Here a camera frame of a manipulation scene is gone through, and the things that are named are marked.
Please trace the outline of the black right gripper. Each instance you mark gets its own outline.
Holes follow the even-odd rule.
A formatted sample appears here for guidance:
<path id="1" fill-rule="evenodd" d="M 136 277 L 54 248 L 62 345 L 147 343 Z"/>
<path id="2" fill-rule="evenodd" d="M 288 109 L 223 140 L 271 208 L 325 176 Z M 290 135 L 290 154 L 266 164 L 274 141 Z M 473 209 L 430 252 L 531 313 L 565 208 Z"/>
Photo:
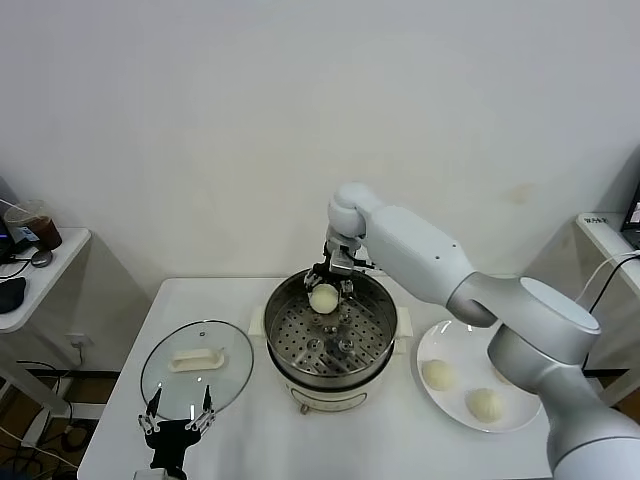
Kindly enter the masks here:
<path id="1" fill-rule="evenodd" d="M 304 276 L 304 288 L 308 295 L 321 284 L 339 283 L 339 301 L 346 302 L 355 296 L 354 284 L 348 279 L 356 267 L 356 253 L 359 241 L 326 241 L 323 247 L 323 260 L 316 263 Z"/>

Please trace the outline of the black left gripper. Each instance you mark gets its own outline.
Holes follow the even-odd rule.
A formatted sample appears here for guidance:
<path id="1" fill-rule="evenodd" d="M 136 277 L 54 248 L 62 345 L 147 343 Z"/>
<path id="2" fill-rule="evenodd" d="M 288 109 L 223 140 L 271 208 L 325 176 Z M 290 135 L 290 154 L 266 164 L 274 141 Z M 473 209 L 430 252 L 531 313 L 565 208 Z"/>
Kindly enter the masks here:
<path id="1" fill-rule="evenodd" d="M 159 386 L 148 401 L 144 413 L 138 415 L 138 424 L 145 432 L 146 445 L 153 451 L 151 469 L 162 469 L 167 473 L 183 473 L 185 454 L 188 448 L 197 444 L 216 418 L 216 411 L 207 385 L 203 397 L 201 414 L 192 419 L 159 422 L 156 417 L 161 399 Z"/>

